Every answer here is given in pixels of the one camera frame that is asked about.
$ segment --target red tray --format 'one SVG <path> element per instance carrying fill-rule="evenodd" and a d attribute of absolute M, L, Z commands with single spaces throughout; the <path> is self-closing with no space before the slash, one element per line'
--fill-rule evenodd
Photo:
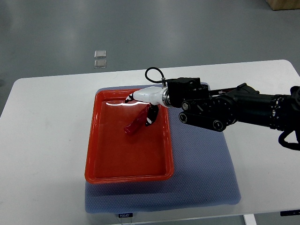
<path fill-rule="evenodd" d="M 130 124 L 145 103 L 125 98 L 138 89 L 103 90 L 96 94 L 85 178 L 91 184 L 166 180 L 173 175 L 168 110 L 159 106 L 157 120 L 134 135 Z"/>

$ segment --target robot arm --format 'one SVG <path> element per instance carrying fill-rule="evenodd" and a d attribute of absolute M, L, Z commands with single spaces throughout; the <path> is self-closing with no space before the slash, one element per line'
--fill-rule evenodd
<path fill-rule="evenodd" d="M 162 74 L 159 69 L 151 68 Z M 150 80 L 148 70 L 145 76 Z M 282 146 L 300 150 L 298 86 L 291 88 L 291 95 L 263 95 L 246 83 L 224 90 L 209 90 L 199 78 L 163 79 L 155 83 L 164 86 L 136 91 L 131 100 L 182 108 L 183 112 L 179 114 L 182 123 L 219 132 L 237 121 L 277 129 L 283 131 L 278 140 Z M 293 131 L 298 143 L 287 143 L 285 138 Z"/>

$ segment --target label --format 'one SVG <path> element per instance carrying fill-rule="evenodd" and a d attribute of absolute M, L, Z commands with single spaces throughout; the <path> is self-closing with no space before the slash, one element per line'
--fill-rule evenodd
<path fill-rule="evenodd" d="M 130 213 L 119 214 L 119 218 L 127 218 L 127 217 L 133 217 L 133 213 L 130 212 Z"/>

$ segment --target red object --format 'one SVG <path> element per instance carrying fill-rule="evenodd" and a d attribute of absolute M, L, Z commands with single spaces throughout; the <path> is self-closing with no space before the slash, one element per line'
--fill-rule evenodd
<path fill-rule="evenodd" d="M 133 135 L 135 132 L 137 132 L 142 126 L 145 126 L 145 123 L 147 121 L 147 115 L 148 110 L 150 108 L 150 104 L 146 105 L 145 108 L 143 108 L 140 113 L 137 115 L 137 117 L 133 120 L 132 123 L 130 123 L 128 126 L 124 127 L 124 131 L 128 135 Z"/>
<path fill-rule="evenodd" d="M 166 180 L 173 175 L 168 110 L 159 107 L 157 120 L 127 135 L 145 103 L 125 98 L 136 91 L 103 90 L 95 96 L 85 178 L 91 184 Z"/>

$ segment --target cardboard box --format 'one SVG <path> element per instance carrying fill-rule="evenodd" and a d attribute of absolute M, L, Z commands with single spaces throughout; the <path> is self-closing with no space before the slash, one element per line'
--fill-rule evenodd
<path fill-rule="evenodd" d="M 300 9 L 300 0 L 266 0 L 273 10 Z"/>

